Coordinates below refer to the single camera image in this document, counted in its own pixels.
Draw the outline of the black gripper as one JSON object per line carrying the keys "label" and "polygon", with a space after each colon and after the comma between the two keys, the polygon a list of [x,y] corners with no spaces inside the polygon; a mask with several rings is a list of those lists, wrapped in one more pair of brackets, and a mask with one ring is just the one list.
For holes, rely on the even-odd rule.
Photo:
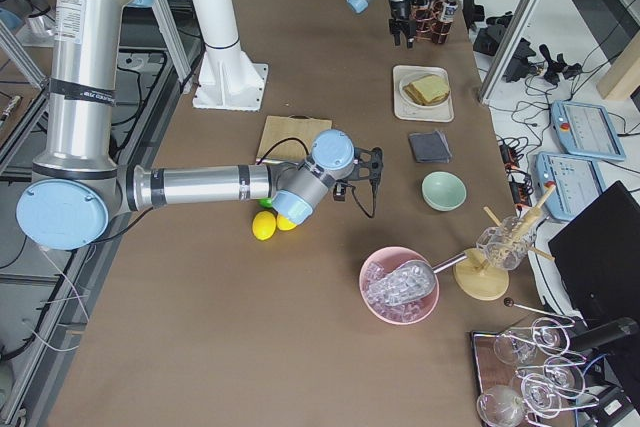
{"label": "black gripper", "polygon": [[346,200],[348,187],[346,185],[335,185],[333,188],[332,196],[336,202],[344,202]]}
{"label": "black gripper", "polygon": [[411,0],[389,1],[391,19],[388,21],[389,32],[394,39],[394,45],[400,45],[401,28],[406,38],[406,47],[412,48],[416,35],[416,23],[411,20]]}

